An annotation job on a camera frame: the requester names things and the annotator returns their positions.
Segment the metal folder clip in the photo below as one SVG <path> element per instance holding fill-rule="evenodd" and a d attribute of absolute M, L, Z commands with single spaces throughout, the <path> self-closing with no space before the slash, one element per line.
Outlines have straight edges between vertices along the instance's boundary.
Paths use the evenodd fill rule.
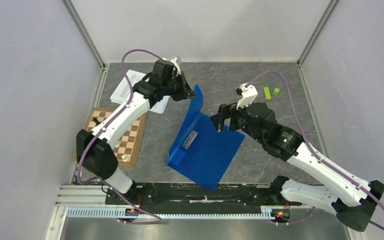
<path fill-rule="evenodd" d="M 183 147 L 184 149 L 187 150 L 187 149 L 190 147 L 190 145 L 193 143 L 193 141 L 195 140 L 195 138 L 197 137 L 197 135 L 198 135 L 198 132 L 192 130 L 192 131 L 188 134 L 188 136 L 187 136 L 187 138 L 185 139 L 185 141 L 183 142 L 182 147 Z"/>

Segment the blue plastic folder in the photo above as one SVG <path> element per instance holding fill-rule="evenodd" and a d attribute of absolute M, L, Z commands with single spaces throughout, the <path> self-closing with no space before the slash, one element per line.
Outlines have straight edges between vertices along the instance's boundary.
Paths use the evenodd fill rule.
<path fill-rule="evenodd" d="M 210 117 L 201 109 L 204 96 L 195 85 L 182 126 L 168 152 L 165 164 L 206 191 L 214 193 L 245 136 L 224 129 L 216 132 Z M 182 147 L 191 131 L 198 132 L 188 149 Z"/>

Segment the wooden chessboard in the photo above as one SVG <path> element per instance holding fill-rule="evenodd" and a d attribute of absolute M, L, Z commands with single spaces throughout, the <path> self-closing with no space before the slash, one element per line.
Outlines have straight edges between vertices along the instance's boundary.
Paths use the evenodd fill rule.
<path fill-rule="evenodd" d="M 113 111 L 114 110 L 111 108 L 92 108 L 88 116 L 88 120 L 85 124 L 84 130 L 89 132 L 94 127 L 96 127 L 95 123 L 93 122 L 93 118 L 98 118 L 98 120 L 102 123 L 113 113 Z M 133 169 L 136 166 L 137 157 L 140 151 L 140 145 L 144 135 L 147 118 L 147 113 L 140 116 L 119 138 L 117 143 L 120 143 L 120 147 L 114 147 L 113 149 L 113 153 L 116 159 L 118 160 L 119 167 Z M 121 160 L 122 155 L 127 155 L 129 161 L 123 162 Z"/>

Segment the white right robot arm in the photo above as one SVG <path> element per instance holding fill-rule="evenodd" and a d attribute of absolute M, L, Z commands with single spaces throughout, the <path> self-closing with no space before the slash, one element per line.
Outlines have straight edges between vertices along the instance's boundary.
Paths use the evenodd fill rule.
<path fill-rule="evenodd" d="M 304 186 L 285 176 L 278 176 L 269 189 L 275 204 L 301 202 L 323 209 L 336 216 L 345 226 L 364 232 L 384 193 L 379 180 L 367 181 L 344 170 L 313 149 L 303 136 L 277 122 L 275 112 L 265 103 L 256 102 L 238 108 L 235 103 L 222 104 L 210 117 L 217 132 L 229 119 L 229 131 L 241 130 L 261 144 L 271 156 L 296 166 L 318 180 L 323 186 Z"/>

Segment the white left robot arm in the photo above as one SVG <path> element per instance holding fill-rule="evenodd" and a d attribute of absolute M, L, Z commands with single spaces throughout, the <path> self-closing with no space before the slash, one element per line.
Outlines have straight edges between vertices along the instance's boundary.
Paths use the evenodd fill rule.
<path fill-rule="evenodd" d="M 178 102 L 196 96 L 180 64 L 179 57 L 157 60 L 152 71 L 134 84 L 132 93 L 109 117 L 76 135 L 77 171 L 86 169 L 93 173 L 117 190 L 118 198 L 125 204 L 136 200 L 137 191 L 132 187 L 134 181 L 119 168 L 113 150 L 132 124 L 160 101 L 171 97 Z"/>

